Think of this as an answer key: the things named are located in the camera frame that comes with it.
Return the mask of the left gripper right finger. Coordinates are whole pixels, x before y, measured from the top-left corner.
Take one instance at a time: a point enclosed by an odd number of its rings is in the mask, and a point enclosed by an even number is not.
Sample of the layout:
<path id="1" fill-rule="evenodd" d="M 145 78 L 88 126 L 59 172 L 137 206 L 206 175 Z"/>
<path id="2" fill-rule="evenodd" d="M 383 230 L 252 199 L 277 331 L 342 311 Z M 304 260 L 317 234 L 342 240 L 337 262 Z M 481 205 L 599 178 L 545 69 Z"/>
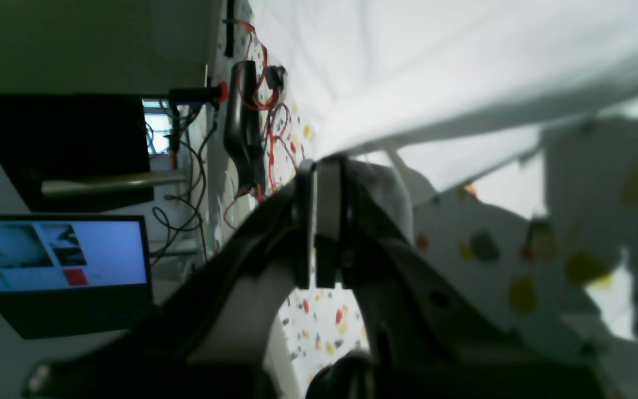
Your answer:
<path id="1" fill-rule="evenodd" d="M 479 315 L 369 193 L 392 177 L 339 160 L 339 279 L 367 323 L 371 359 L 339 361 L 346 398 L 603 398 L 587 368 L 552 362 Z"/>

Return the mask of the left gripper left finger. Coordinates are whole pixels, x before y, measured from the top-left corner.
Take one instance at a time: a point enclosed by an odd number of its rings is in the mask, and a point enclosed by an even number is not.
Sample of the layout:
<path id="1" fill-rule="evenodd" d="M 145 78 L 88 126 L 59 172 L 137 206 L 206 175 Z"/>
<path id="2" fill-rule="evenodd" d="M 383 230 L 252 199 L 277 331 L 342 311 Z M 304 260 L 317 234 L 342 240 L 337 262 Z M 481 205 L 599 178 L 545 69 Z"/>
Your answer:
<path id="1" fill-rule="evenodd" d="M 316 165 L 261 202 L 220 253 L 114 341 L 36 366 L 27 398 L 276 398 L 263 369 L 281 303 L 310 282 Z"/>

